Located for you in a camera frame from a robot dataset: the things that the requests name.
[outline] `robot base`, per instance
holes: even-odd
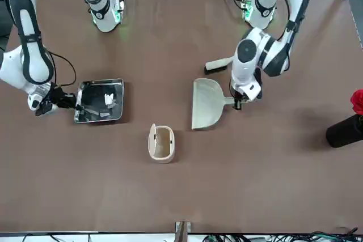
[[[256,7],[255,0],[242,0],[242,18],[252,28],[265,29],[272,21],[276,8],[274,8],[268,17],[261,16],[260,11]]]

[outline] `black vase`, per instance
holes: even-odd
[[[360,129],[360,115],[356,114],[327,129],[326,138],[332,147],[343,147],[363,139]]]

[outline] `green light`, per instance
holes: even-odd
[[[120,13],[118,11],[113,12],[113,17],[115,18],[116,23],[121,22],[121,15],[120,15]]]

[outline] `dustpan handle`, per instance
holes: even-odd
[[[234,104],[234,98],[233,97],[225,97],[225,105]]]

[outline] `cylindrical container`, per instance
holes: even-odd
[[[343,147],[363,139],[363,131],[360,130],[360,115],[356,114],[327,129],[326,138],[332,147]]]
[[[150,157],[157,163],[169,163],[174,158],[174,132],[168,126],[153,124],[148,145]]]

